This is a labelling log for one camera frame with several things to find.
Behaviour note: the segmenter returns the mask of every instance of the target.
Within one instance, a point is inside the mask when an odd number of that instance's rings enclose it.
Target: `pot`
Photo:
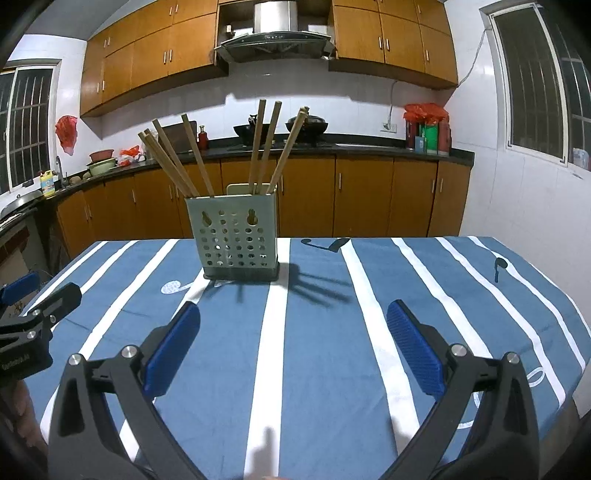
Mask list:
[[[290,118],[285,126],[291,132],[291,129],[294,126],[294,122],[296,118]],[[329,127],[329,124],[324,120],[324,118],[315,116],[315,115],[308,115],[308,118],[304,121],[304,125],[302,125],[300,133],[297,136],[298,142],[303,143],[315,143],[318,140],[318,137],[326,132],[326,129]]]

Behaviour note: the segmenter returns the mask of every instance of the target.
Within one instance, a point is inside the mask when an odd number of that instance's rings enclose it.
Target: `red plastic bag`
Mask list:
[[[60,139],[61,147],[69,156],[74,154],[74,146],[78,139],[77,122],[78,119],[75,116],[64,115],[56,123],[57,138]]]

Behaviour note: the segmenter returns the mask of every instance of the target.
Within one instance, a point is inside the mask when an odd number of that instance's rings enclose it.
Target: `black countertop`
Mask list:
[[[283,150],[284,142],[287,139],[287,134],[277,134],[276,142],[271,148],[271,154],[279,155]],[[298,155],[336,155],[341,157],[346,156],[371,156],[371,157],[399,157],[409,158],[417,161],[448,161],[466,165],[468,167],[474,166],[474,152],[466,150],[458,150],[452,148],[450,156],[442,155],[428,155],[425,153],[418,153],[413,150],[404,148],[405,141],[396,138],[385,137],[369,137],[366,135],[345,135],[345,134],[324,134],[319,137],[315,145],[312,144],[296,144],[291,150],[290,161],[297,161]],[[252,154],[252,146],[244,146],[240,143],[238,137],[221,138],[218,140],[209,141],[209,149],[202,152],[203,161],[220,160],[221,158],[238,158],[250,157]],[[194,156],[191,151],[180,152],[178,157],[182,163],[194,162]],[[74,192],[81,189],[87,189],[102,181],[110,180],[112,178],[137,173],[143,170],[150,170],[152,168],[160,168],[155,160],[141,161],[131,164],[127,167],[117,167],[97,177],[92,177],[88,180],[83,180],[76,185],[69,186],[66,189],[58,190],[55,195],[46,199],[45,201],[54,202],[60,200]],[[44,201],[39,198],[32,202],[31,206],[38,202]]]

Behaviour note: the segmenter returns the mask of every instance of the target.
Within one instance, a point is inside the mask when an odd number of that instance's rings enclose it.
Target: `wooden chopstick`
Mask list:
[[[269,124],[269,131],[267,133],[267,139],[265,140],[265,150],[263,150],[261,157],[261,165],[259,167],[258,180],[256,181],[255,193],[260,194],[262,189],[262,179],[267,172],[267,163],[269,161],[269,155],[271,153],[271,146],[273,145],[273,138],[275,137],[275,129],[277,128],[277,122],[279,121],[279,112],[281,111],[281,102],[277,100],[273,107],[273,114],[271,116],[271,123]]]
[[[277,182],[281,178],[281,174],[283,173],[283,168],[285,168],[285,164],[287,163],[287,158],[289,158],[291,149],[296,143],[297,136],[300,133],[301,126],[304,125],[304,121],[308,117],[308,107],[300,108],[300,111],[297,114],[297,117],[294,122],[294,126],[291,128],[290,136],[287,138],[287,142],[285,142],[285,147],[283,148],[283,152],[281,152],[281,156],[279,157],[279,161],[277,162],[277,168],[273,172],[273,176],[271,177],[271,181],[269,183],[269,188],[267,188],[267,193],[272,193],[277,186]]]
[[[255,125],[255,138],[252,143],[252,156],[251,156],[251,168],[248,171],[248,192],[252,195],[255,193],[255,177],[256,169],[258,167],[258,149],[261,146],[261,134],[262,134],[262,121],[265,116],[265,106],[267,100],[261,98],[259,100],[259,109],[256,114],[256,125]]]
[[[181,115],[183,119],[183,126],[185,128],[185,133],[189,138],[189,144],[193,149],[193,154],[195,155],[195,160],[197,160],[197,165],[199,165],[199,171],[201,172],[201,176],[203,177],[203,181],[205,182],[205,188],[207,188],[207,193],[210,197],[215,196],[213,191],[213,186],[211,180],[209,180],[209,175],[207,174],[207,170],[205,169],[205,165],[203,164],[203,159],[201,158],[201,152],[199,151],[199,147],[197,146],[197,141],[195,140],[195,135],[191,130],[191,124],[189,123],[189,117],[186,113]]]
[[[199,195],[199,191],[197,190],[197,188],[193,184],[193,181],[189,177],[187,170],[184,169],[181,161],[178,159],[178,155],[174,151],[174,147],[170,143],[170,140],[168,139],[168,136],[166,135],[166,132],[164,132],[164,129],[160,125],[160,122],[158,121],[158,119],[152,120],[152,123],[156,127],[156,131],[158,132],[158,137],[162,140],[162,143],[164,144],[164,148],[166,148],[166,151],[168,152],[168,156],[173,161],[174,166],[176,167],[176,169],[180,173],[181,177],[183,178],[183,181],[187,184],[187,187],[189,187],[189,191],[191,192],[191,195],[193,197],[201,196],[201,195]]]
[[[183,194],[185,197],[189,197],[190,193],[187,189],[187,186],[184,184],[181,175],[177,172],[176,168],[174,168],[174,164],[169,159],[166,152],[160,147],[160,144],[156,141],[156,139],[152,136],[152,133],[148,131],[148,134],[144,132],[138,133],[139,138],[142,142],[152,151],[152,155],[162,167],[166,175],[173,181],[176,188]]]

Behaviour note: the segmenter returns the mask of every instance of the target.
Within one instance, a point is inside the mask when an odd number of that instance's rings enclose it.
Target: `table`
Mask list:
[[[210,480],[379,478],[433,405],[387,331],[395,299],[475,355],[517,352],[541,437],[591,356],[591,332],[570,298],[492,238],[353,239],[337,253],[278,239],[278,256],[276,282],[238,284],[205,280],[193,240],[89,247],[37,297],[68,281],[83,292],[56,327],[53,366],[27,381],[42,429],[69,354],[98,359],[139,345],[187,300],[199,305],[201,330],[155,405]],[[497,256],[509,267],[495,283]],[[478,403],[475,394],[446,460]],[[136,454],[117,402],[109,405]]]

